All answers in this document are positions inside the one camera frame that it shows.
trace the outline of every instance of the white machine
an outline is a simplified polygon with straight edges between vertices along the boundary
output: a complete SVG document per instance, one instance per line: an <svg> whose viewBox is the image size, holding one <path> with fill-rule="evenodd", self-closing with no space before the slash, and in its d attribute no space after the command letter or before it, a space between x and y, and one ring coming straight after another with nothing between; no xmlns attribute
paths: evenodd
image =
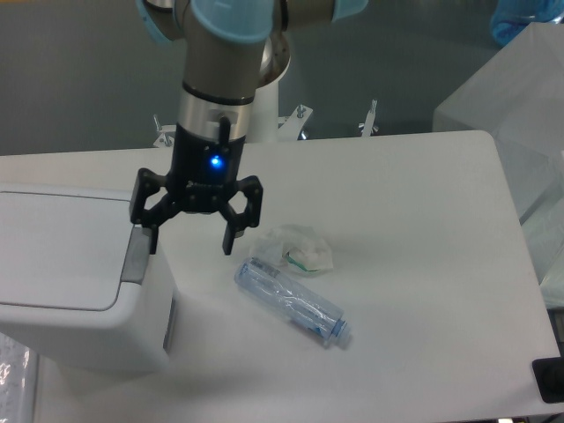
<svg viewBox="0 0 564 423"><path fill-rule="evenodd" d="M129 223L129 199L0 186L2 333L75 367L166 366L176 287L148 229Z"/></svg>

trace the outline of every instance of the blue led light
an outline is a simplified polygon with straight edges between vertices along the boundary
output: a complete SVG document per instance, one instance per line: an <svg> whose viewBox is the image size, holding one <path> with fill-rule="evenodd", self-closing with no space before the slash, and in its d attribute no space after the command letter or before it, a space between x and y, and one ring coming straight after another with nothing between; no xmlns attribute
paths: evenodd
<svg viewBox="0 0 564 423"><path fill-rule="evenodd" d="M220 170L223 167L223 159L220 156L213 156L210 160L211 167Z"/></svg>

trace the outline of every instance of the clear plastic bottle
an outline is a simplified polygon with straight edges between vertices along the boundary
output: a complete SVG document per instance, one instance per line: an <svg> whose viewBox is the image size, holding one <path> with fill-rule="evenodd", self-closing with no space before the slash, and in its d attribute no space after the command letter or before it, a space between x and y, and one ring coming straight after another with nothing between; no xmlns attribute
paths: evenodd
<svg viewBox="0 0 564 423"><path fill-rule="evenodd" d="M563 18L564 0L499 0L490 31L505 46L531 22L559 24Z"/></svg>
<svg viewBox="0 0 564 423"><path fill-rule="evenodd" d="M300 326L323 338L325 345L335 341L345 346L350 326L342 320L343 310L281 271L257 258L248 258L235 273L241 288L271 306Z"/></svg>

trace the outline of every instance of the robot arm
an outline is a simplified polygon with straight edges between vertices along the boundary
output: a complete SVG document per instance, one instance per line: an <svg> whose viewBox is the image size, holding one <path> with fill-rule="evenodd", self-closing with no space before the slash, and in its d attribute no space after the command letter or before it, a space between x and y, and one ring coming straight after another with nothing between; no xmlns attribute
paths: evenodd
<svg viewBox="0 0 564 423"><path fill-rule="evenodd" d="M367 0L137 0L153 38L185 38L174 150L166 176L140 169L130 203L134 224L158 228L179 212L220 212L227 222L223 249L260 220L263 187L256 176L237 181L263 49L271 31L331 22L364 9ZM146 199L165 188L151 209ZM229 204L241 191L243 213Z"/></svg>

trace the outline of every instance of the white table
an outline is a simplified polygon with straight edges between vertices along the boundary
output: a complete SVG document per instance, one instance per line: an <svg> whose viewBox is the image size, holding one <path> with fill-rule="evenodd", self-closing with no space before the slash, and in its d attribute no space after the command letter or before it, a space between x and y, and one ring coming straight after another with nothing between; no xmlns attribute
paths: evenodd
<svg viewBox="0 0 564 423"><path fill-rule="evenodd" d="M170 150L0 158L1 182L131 189ZM493 140L482 132L249 145L265 188L258 229L223 256L219 215L181 215L160 240L182 293L164 374L41 363L37 423L439 422L564 411L531 370L558 355ZM335 270L304 283L352 326L323 349L238 292L259 235L311 225Z"/></svg>

